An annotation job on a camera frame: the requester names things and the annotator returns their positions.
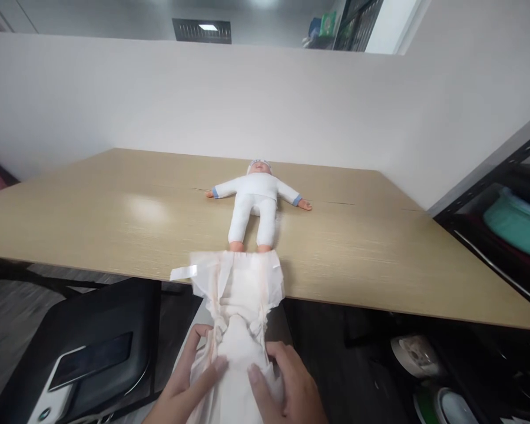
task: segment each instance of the baby doll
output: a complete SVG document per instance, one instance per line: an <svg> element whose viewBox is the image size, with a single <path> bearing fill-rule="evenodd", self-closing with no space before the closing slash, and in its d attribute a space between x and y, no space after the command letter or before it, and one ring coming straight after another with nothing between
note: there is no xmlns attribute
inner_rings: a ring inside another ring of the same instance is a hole
<svg viewBox="0 0 530 424"><path fill-rule="evenodd" d="M298 192L271 174L271 165L262 159L255 159L247 168L244 177L215 186L206 192L206 197L223 198L236 194L234 213L231 217L228 241L230 250L243 251L243 237L246 233L249 215L260 217L257 230L257 251L267 252L273 248L277 196L293 206L312 210L312 206Z"/></svg>

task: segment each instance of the doll leg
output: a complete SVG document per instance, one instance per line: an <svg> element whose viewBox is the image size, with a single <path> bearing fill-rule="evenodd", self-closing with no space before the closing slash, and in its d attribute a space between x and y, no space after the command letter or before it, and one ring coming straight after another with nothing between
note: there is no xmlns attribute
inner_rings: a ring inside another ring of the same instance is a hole
<svg viewBox="0 0 530 424"><path fill-rule="evenodd" d="M246 235L247 222L249 221L253 203L252 195L236 196L234 213L231 216L230 232L228 233L231 251L243 251L243 237Z"/></svg>
<svg viewBox="0 0 530 424"><path fill-rule="evenodd" d="M273 248L275 238L275 219L277 218L277 202L265 198L259 203L259 229L257 230L257 251L267 252Z"/></svg>

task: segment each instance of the white onesie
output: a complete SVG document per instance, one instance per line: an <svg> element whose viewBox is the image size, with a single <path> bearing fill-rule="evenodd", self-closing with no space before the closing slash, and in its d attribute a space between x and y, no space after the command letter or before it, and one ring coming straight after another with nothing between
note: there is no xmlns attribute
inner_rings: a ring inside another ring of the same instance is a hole
<svg viewBox="0 0 530 424"><path fill-rule="evenodd" d="M228 242L243 242L249 215L260 217L257 230L257 245L273 246L277 196L281 196L293 206L302 199L300 194L277 177L267 173L253 173L219 184L212 189L214 198L236 194L234 213L231 217Z"/></svg>

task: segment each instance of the black chair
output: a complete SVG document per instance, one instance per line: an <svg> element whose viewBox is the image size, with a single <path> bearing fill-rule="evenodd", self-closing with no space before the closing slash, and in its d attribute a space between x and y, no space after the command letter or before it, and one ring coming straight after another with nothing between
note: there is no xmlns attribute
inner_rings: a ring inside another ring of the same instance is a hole
<svg viewBox="0 0 530 424"><path fill-rule="evenodd" d="M154 390L154 371L160 301L159 281L128 279L53 306L0 395L0 424L28 422L62 354L128 332L132 332L129 358L74 383L67 411L59 424L90 415L97 415L97 421L104 423L155 400L159 395ZM148 381L147 397L110 412L134 388L145 389Z"/></svg>

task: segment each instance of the doll foot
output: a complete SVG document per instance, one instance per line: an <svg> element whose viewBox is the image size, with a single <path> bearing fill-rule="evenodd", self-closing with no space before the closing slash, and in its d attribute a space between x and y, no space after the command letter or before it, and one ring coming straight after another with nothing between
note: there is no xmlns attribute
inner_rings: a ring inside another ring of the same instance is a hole
<svg viewBox="0 0 530 424"><path fill-rule="evenodd" d="M230 251L242 252L243 251L243 243L240 242L240 241L232 241L230 243Z"/></svg>
<svg viewBox="0 0 530 424"><path fill-rule="evenodd" d="M258 253L265 253L268 251L271 251L271 246L268 246L266 244L260 244L259 246L257 246Z"/></svg>

